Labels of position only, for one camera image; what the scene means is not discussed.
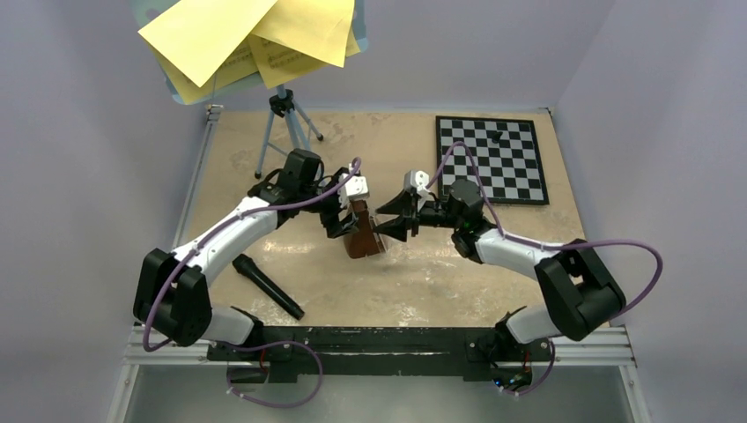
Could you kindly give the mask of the brown wooden metronome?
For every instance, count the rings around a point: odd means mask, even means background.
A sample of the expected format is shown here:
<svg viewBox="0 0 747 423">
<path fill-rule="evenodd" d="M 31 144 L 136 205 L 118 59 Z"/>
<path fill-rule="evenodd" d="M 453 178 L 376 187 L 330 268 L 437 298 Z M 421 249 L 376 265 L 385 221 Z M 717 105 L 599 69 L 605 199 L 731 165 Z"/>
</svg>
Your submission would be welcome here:
<svg viewBox="0 0 747 423">
<path fill-rule="evenodd" d="M 366 200 L 351 202 L 350 211 L 358 218 L 357 231 L 344 236 L 344 247 L 349 258 L 360 259 L 385 252 L 381 237 L 374 232 L 375 220 Z"/>
</svg>

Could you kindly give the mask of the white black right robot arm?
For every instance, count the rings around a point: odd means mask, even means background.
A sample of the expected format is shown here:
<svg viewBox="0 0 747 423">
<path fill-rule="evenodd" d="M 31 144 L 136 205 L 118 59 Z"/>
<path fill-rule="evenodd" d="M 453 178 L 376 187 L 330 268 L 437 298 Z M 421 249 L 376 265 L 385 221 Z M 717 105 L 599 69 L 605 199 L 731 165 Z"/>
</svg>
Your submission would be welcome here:
<svg viewBox="0 0 747 423">
<path fill-rule="evenodd" d="M 627 304 L 601 257 L 583 240 L 541 244 L 501 233 L 485 217 L 482 192 L 472 181 L 456 181 L 443 199 L 422 184 L 408 186 L 376 213 L 391 218 L 374 228 L 377 234 L 407 241 L 422 226 L 449 228 L 462 257 L 508 269 L 539 284 L 543 304 L 521 308 L 496 325 L 494 345 L 505 358 L 518 357 L 538 339 L 563 336 L 581 341 Z"/>
</svg>

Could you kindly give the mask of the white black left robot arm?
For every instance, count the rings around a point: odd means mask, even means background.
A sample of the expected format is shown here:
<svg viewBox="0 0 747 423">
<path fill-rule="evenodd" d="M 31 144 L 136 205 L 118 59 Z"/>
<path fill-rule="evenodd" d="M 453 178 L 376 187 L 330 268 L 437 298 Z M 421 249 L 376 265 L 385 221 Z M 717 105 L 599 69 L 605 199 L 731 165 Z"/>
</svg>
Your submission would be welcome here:
<svg viewBox="0 0 747 423">
<path fill-rule="evenodd" d="M 212 305 L 211 283 L 252 244 L 301 212 L 318 215 L 331 239 L 350 233 L 356 219 L 339 214 L 355 182 L 364 179 L 361 164 L 356 157 L 326 175 L 319 155 L 294 149 L 281 168 L 250 188 L 204 233 L 171 251 L 150 251 L 133 303 L 133 316 L 144 326 L 144 350 L 152 353 L 170 343 L 191 346 L 208 340 L 228 344 L 240 360 L 257 357 L 263 348 L 260 322 L 239 308 Z"/>
</svg>

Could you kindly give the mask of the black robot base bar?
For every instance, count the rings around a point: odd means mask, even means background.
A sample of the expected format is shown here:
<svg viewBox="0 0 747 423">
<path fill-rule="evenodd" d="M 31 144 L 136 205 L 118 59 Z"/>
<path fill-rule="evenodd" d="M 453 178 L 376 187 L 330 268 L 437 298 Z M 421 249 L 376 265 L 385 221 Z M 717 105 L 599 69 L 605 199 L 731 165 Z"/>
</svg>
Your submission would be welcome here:
<svg viewBox="0 0 747 423">
<path fill-rule="evenodd" d="M 438 376 L 527 385 L 553 357 L 546 338 L 520 345 L 496 327 L 265 326 L 250 351 L 211 346 L 210 361 L 260 365 L 270 383 L 301 375 Z"/>
</svg>

